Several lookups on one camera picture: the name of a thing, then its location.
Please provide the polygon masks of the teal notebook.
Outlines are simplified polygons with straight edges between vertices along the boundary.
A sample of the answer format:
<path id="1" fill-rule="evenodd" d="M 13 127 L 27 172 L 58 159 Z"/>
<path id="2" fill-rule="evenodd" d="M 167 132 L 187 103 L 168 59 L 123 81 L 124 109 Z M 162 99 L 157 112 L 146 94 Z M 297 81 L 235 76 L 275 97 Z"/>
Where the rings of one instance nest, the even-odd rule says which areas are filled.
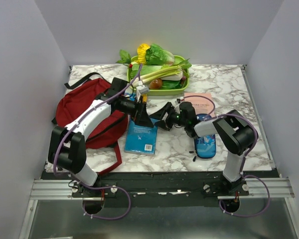
<path id="1" fill-rule="evenodd" d="M 130 120 L 124 150 L 127 153 L 155 154 L 156 138 L 157 126 L 139 126 Z"/>

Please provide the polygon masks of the orange treehouse children's book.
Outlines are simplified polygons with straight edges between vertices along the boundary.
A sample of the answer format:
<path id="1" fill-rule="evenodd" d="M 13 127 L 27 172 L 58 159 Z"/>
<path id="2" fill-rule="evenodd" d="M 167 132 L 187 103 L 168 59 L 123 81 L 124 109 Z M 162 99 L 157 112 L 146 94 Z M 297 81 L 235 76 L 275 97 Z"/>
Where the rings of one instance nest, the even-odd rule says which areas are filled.
<path id="1" fill-rule="evenodd" d="M 124 96 L 129 100 L 136 101 L 136 102 L 138 101 L 136 93 L 132 93 L 132 94 L 125 93 Z M 148 101 L 147 95 L 141 95 L 141 99 L 143 103 L 146 103 Z"/>

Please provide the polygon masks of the red student backpack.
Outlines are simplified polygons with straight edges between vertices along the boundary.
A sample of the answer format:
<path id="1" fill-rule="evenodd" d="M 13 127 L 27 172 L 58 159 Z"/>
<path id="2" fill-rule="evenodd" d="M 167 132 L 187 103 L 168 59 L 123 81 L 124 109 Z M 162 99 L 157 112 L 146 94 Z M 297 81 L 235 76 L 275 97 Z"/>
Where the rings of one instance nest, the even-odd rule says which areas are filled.
<path id="1" fill-rule="evenodd" d="M 59 102 L 53 122 L 62 127 L 71 123 L 88 109 L 97 95 L 106 92 L 110 85 L 96 72 L 89 73 L 71 86 L 66 83 L 66 88 L 70 89 L 71 92 L 67 93 Z M 128 115 L 120 111 L 114 111 L 88 136 L 86 148 L 112 147 L 116 155 L 117 162 L 100 171 L 100 175 L 107 174 L 122 164 L 118 139 L 126 131 L 127 125 Z"/>

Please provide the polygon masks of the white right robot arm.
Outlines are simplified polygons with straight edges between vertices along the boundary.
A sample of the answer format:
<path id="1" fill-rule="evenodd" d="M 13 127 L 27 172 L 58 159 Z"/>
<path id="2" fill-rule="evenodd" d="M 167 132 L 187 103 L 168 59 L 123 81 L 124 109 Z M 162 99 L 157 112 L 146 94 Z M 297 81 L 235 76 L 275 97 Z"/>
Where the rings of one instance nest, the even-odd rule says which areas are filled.
<path id="1" fill-rule="evenodd" d="M 239 112 L 232 110 L 218 117 L 199 120 L 192 103 L 180 103 L 177 113 L 175 107 L 168 102 L 150 117 L 157 120 L 155 125 L 164 130 L 170 130 L 174 125 L 183 127 L 191 138 L 219 135 L 227 148 L 226 165 L 219 189 L 225 195 L 231 195 L 237 190 L 243 179 L 246 156 L 258 140 L 256 129 Z"/>

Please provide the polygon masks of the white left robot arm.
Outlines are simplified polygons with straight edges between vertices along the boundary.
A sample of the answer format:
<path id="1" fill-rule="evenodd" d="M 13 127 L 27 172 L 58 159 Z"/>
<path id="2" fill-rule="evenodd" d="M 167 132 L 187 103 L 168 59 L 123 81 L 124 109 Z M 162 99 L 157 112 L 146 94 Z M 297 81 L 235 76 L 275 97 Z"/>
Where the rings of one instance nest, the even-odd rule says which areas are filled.
<path id="1" fill-rule="evenodd" d="M 114 78 L 108 82 L 102 77 L 82 79 L 70 86 L 57 106 L 56 127 L 51 134 L 48 162 L 53 169 L 69 171 L 81 181 L 88 196 L 100 193 L 99 175 L 116 169 L 122 163 L 118 146 L 119 138 L 127 129 L 128 120 L 136 125 L 152 128 L 146 103 L 130 100 L 124 93 L 128 83 Z M 116 162 L 108 168 L 95 172 L 86 162 L 86 150 L 113 147 Z"/>

